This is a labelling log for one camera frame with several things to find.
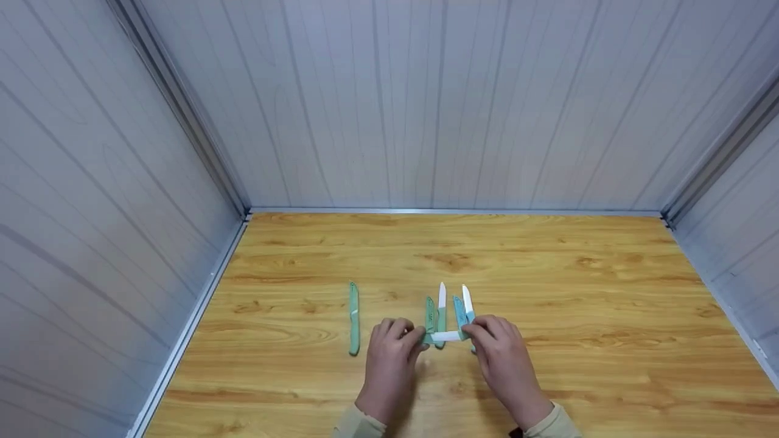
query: corrugated metal wall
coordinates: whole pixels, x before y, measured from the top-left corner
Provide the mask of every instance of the corrugated metal wall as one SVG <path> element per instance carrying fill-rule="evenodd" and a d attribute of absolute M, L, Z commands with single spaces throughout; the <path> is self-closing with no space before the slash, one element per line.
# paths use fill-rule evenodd
<path fill-rule="evenodd" d="M 144 0 L 255 206 L 660 210 L 777 2 Z"/>
<path fill-rule="evenodd" d="M 755 346 L 749 338 L 763 348 L 764 363 L 779 387 L 779 118 L 714 183 L 674 234 L 745 331 L 750 347 Z"/>
<path fill-rule="evenodd" d="M 238 222 L 105 2 L 0 2 L 0 435 L 124 436 Z"/>

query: green knife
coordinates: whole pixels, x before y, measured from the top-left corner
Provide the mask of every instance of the green knife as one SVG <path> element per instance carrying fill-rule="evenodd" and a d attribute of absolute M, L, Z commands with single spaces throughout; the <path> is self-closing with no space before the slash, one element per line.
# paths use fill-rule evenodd
<path fill-rule="evenodd" d="M 351 333 L 349 335 L 349 354 L 356 356 L 360 351 L 360 299 L 357 285 L 349 283 L 349 319 Z"/>

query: right hand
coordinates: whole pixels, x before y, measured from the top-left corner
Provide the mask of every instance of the right hand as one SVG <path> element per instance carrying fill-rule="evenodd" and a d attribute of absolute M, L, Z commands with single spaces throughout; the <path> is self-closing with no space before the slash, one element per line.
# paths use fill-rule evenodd
<path fill-rule="evenodd" d="M 522 430 L 546 418 L 554 405 L 541 391 L 520 330 L 504 318 L 481 315 L 462 327 L 476 347 L 481 374 Z"/>

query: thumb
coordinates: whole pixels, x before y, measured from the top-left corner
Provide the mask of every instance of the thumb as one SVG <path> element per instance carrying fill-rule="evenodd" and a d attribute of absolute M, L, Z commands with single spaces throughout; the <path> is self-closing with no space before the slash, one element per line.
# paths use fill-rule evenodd
<path fill-rule="evenodd" d="M 417 359 L 419 359 L 419 355 L 430 348 L 430 344 L 417 344 L 414 346 L 414 349 L 411 350 L 411 353 L 408 355 L 408 365 L 409 366 L 415 366 L 417 364 Z"/>

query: hand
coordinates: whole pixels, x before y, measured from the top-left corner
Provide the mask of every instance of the hand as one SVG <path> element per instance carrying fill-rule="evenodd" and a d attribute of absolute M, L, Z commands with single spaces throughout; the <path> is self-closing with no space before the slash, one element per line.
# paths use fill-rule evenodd
<path fill-rule="evenodd" d="M 392 419 L 404 392 L 411 387 L 419 353 L 430 346 L 420 343 L 424 327 L 405 319 L 385 318 L 373 327 L 365 361 L 365 382 L 354 405 L 385 425 Z"/>
<path fill-rule="evenodd" d="M 476 347 L 481 374 L 522 430 L 546 418 L 554 405 L 541 391 L 520 330 L 504 318 L 477 316 L 462 330 Z"/>

